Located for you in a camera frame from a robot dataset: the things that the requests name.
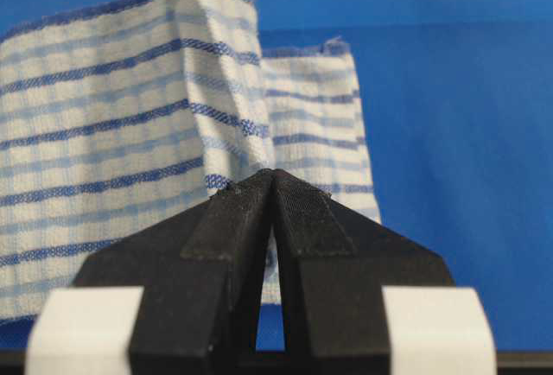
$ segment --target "white tape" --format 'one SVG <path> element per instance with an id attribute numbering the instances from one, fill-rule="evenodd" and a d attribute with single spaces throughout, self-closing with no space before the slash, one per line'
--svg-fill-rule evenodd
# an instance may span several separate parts
<path id="1" fill-rule="evenodd" d="M 130 375 L 142 287 L 56 289 L 29 338 L 26 375 Z"/>
<path id="2" fill-rule="evenodd" d="M 392 375 L 495 375 L 493 336 L 467 288 L 384 286 Z"/>

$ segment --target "blue background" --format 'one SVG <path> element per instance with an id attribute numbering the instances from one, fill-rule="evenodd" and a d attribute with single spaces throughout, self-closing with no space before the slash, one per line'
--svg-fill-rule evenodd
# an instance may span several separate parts
<path id="1" fill-rule="evenodd" d="M 107 1 L 0 0 L 0 33 Z M 553 349 L 553 0 L 257 7 L 265 48 L 352 44 L 384 223 L 476 287 L 498 348 Z M 280 320 L 264 309 L 260 346 L 282 346 Z"/>

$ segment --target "kitchen towel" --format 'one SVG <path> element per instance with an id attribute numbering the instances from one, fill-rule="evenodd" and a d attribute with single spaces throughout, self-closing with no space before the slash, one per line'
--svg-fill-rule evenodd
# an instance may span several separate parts
<path id="1" fill-rule="evenodd" d="M 85 257 L 284 168 L 379 220 L 347 44 L 261 51 L 254 0 L 119 0 L 0 36 L 0 321 Z M 263 302 L 280 302 L 274 247 Z"/>

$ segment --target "striped cloth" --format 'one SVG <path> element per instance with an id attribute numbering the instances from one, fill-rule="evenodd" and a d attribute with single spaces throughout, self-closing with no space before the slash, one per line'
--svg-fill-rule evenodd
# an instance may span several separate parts
<path id="1" fill-rule="evenodd" d="M 0 37 L 0 320 L 85 257 L 284 168 L 378 220 L 347 45 L 262 55 L 253 0 L 119 0 Z M 279 302 L 269 255 L 264 302 Z"/>

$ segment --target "blue surface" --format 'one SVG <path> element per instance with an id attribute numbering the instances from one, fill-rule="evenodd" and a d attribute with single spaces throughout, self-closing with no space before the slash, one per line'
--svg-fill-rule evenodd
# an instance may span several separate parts
<path id="1" fill-rule="evenodd" d="M 104 1 L 0 0 L 0 33 Z M 257 6 L 266 48 L 352 44 L 384 222 L 477 288 L 499 348 L 553 349 L 553 0 Z"/>

